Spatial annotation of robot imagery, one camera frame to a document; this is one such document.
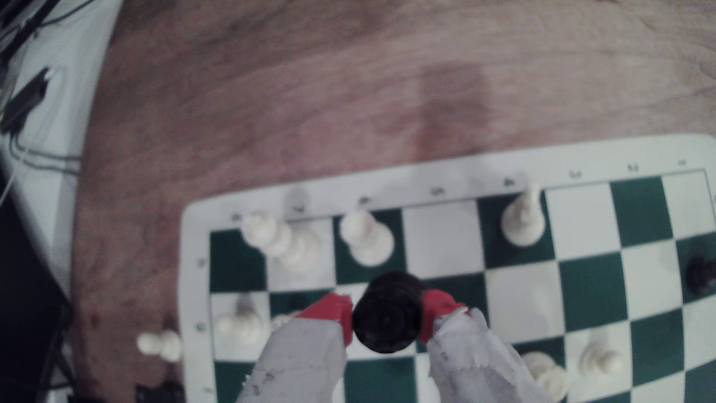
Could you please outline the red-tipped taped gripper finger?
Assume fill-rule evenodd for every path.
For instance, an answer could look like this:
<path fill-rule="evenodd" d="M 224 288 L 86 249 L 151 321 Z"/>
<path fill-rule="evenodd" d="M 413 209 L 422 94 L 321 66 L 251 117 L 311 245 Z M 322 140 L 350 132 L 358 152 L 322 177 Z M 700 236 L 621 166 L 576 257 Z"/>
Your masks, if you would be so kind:
<path fill-rule="evenodd" d="M 348 295 L 328 293 L 275 330 L 238 402 L 331 402 L 352 343 Z"/>
<path fill-rule="evenodd" d="M 441 402 L 550 402 L 524 360 L 488 327 L 481 310 L 443 290 L 423 293 L 420 341 Z"/>

